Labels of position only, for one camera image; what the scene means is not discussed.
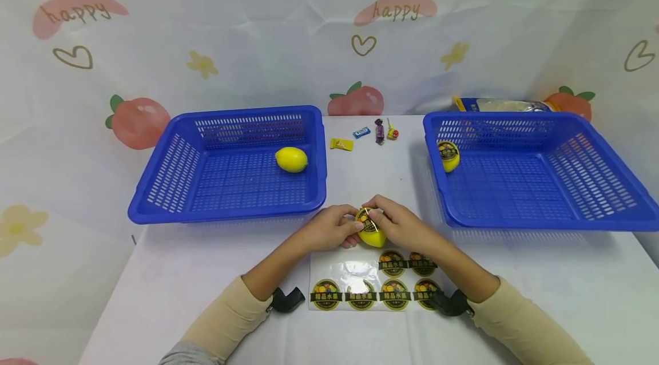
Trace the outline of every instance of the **round sticker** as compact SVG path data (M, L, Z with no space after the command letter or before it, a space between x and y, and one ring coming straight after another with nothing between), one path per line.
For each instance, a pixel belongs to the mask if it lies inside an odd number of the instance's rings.
M331 311L343 300L339 286L330 279L323 279L316 283L310 297L316 308L324 311Z
M419 276L430 276L437 269L437 264L419 252L412 252L410 254L410 260L407 262L407 266L408 268L412 268Z
M431 281L430 279L420 279L420 281L414 286L414 300L416 300L422 308L432 311L435 308L433 308L429 302L430 296L432 296L438 289L439 286L434 281Z
M405 309L412 297L404 283L398 279L390 279L382 284L380 300L387 308L400 311Z
M457 156L457 146L451 141L441 141L437 144L437 148L442 161L450 161Z
M378 228L376 227L375 223L373 220L368 217L368 211L373 210L372 208L362 208L357 212L357 215L355 216L355 220L359 221L364 224L364 229L362 231L365 232L376 232Z
M366 281L364 281L364 285L367 287L366 292L352 293L351 287L346 290L347 303L358 311L369 310L378 300L375 287Z
M378 262L378 269L383 271L385 275L390 278L398 278L403 274L404 269L407 268L407 262L396 251L384 251L380 255Z

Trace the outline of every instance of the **forearm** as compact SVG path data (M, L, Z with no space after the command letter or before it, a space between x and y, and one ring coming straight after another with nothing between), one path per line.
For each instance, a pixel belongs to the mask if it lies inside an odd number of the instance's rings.
M268 317L273 292L305 255L290 239L282 243L230 283L161 364L224 364L242 339Z
M197 317L161 364L224 364L240 341L265 321L271 302L271 297L257 300L243 280L235 278Z
M591 365L572 337L506 280L483 303L469 302L474 323L499 340L524 365Z
M474 310L474 323L499 340L524 365L586 365L572 337L511 284L489 273L444 238L427 252Z
M478 265L454 244L438 236L429 246L426 256L451 279L469 300L480 303L493 296L499 288L499 278Z
M291 236L259 265L243 275L243 282L256 299L266 300L307 253L295 243L295 235Z

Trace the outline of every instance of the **black wrist strap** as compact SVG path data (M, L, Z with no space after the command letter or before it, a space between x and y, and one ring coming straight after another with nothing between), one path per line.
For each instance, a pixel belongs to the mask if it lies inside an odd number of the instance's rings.
M467 296L460 290L455 291L451 297L448 297L441 289L438 289L430 296L429 302L436 311L445 316L460 316L465 312L469 316L474 316L474 311L467 303Z
M305 300L304 294L298 287L295 287L289 295L285 295L281 288L277 288L272 294L272 304L270 304L269 309L287 314L297 309Z

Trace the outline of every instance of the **blue plastic basket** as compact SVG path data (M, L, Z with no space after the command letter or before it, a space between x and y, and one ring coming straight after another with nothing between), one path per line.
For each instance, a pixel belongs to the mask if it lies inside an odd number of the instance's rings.
M656 202L576 114L437 112L423 123L452 227L659 231ZM460 151L448 174L440 140Z
M302 149L301 173L277 150ZM172 119L137 185L135 223L187 223L310 213L325 202L325 131L315 106L218 110Z

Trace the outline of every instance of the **fabric backdrop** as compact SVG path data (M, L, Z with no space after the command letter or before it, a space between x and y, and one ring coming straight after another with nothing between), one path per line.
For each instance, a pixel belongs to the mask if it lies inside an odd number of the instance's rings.
M185 112L566 85L659 197L656 0L2 0L0 27L0 358L78 360L140 234L136 180Z

